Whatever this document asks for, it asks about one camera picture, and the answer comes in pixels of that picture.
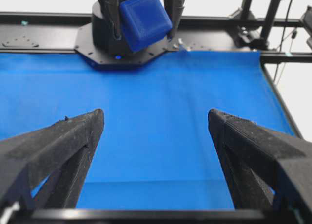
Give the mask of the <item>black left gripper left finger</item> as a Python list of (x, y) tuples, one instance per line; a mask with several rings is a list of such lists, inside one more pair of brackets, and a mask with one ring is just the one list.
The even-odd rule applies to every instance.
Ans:
[(104, 129), (96, 109), (0, 143), (0, 221), (14, 211), (75, 208)]

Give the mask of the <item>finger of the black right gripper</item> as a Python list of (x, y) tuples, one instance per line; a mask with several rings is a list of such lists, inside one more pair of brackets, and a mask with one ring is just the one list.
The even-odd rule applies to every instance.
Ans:
[(167, 38), (171, 40), (178, 30), (185, 0), (164, 0), (164, 8), (172, 23), (172, 29), (168, 32)]
[(102, 14), (112, 26), (114, 39), (121, 40), (119, 0), (98, 0)]

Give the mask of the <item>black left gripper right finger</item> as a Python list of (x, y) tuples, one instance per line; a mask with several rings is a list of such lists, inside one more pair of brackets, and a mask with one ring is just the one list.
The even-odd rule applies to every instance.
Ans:
[(312, 221), (312, 145), (220, 110), (208, 130), (236, 209), (288, 210)]

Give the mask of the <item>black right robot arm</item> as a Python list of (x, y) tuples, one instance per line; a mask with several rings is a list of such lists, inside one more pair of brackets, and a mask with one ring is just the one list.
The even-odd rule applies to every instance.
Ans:
[(97, 0), (79, 28), (75, 51), (101, 66), (136, 66), (165, 53), (185, 0)]

